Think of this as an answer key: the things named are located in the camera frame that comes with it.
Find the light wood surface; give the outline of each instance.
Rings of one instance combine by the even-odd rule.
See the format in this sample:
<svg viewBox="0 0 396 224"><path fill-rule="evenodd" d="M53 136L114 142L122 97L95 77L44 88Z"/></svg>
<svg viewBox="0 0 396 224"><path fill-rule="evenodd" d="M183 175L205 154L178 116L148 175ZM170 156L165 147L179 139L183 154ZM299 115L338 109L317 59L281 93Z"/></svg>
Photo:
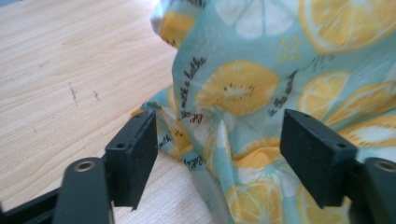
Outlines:
<svg viewBox="0 0 396 224"><path fill-rule="evenodd" d="M172 83L176 51L151 0L23 0L0 7L0 201L58 188L73 161L102 156L129 114ZM160 152L136 211L117 223L212 223L184 164Z"/></svg>

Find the screw hole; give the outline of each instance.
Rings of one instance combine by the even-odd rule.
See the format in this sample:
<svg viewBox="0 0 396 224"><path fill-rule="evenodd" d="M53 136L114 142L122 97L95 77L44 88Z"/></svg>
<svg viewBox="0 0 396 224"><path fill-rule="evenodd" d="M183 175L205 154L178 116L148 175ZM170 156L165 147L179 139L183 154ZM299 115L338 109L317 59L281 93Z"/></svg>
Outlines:
<svg viewBox="0 0 396 224"><path fill-rule="evenodd" d="M75 170L77 172L85 172L85 171L91 170L93 166L95 166L95 162L83 161L75 166Z"/></svg>
<svg viewBox="0 0 396 224"><path fill-rule="evenodd" d="M116 148L123 148L123 147L125 147L125 144L123 144L123 143L118 143L116 145Z"/></svg>
<svg viewBox="0 0 396 224"><path fill-rule="evenodd" d="M388 161L377 161L375 165L384 171L396 173L396 166Z"/></svg>
<svg viewBox="0 0 396 224"><path fill-rule="evenodd" d="M337 146L338 147L347 147L345 144L343 144L343 143L337 143Z"/></svg>

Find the crumpled cloth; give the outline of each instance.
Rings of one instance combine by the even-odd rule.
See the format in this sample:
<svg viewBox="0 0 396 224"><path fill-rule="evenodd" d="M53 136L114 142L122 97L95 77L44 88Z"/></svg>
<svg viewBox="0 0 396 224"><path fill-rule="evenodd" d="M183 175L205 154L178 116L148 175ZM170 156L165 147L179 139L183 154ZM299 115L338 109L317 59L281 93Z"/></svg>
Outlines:
<svg viewBox="0 0 396 224"><path fill-rule="evenodd" d="M348 223L320 210L279 153L284 109L396 161L396 1L163 0L154 31L178 48L157 112L218 223Z"/></svg>

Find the clamp jaw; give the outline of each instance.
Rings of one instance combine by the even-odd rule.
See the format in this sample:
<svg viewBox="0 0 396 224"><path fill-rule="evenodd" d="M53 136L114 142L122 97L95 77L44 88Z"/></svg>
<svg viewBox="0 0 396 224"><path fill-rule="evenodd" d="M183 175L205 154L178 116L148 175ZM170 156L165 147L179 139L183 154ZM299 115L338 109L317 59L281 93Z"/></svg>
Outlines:
<svg viewBox="0 0 396 224"><path fill-rule="evenodd" d="M355 160L358 149L320 121L285 110L280 151L320 208L352 205L352 224L396 223L396 163Z"/></svg>
<svg viewBox="0 0 396 224"><path fill-rule="evenodd" d="M114 206L136 209L157 158L155 113L131 118L105 156L71 163L60 188L1 212L0 223L114 223Z"/></svg>

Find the fabric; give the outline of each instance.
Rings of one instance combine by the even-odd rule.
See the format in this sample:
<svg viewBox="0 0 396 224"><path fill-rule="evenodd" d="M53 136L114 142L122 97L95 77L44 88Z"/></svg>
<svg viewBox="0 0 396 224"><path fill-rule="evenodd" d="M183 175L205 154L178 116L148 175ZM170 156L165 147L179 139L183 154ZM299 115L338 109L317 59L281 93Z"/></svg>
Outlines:
<svg viewBox="0 0 396 224"><path fill-rule="evenodd" d="M396 161L396 1L162 1L178 48L157 112L159 148L185 162L218 223L348 223L320 210L279 153L285 108Z"/></svg>

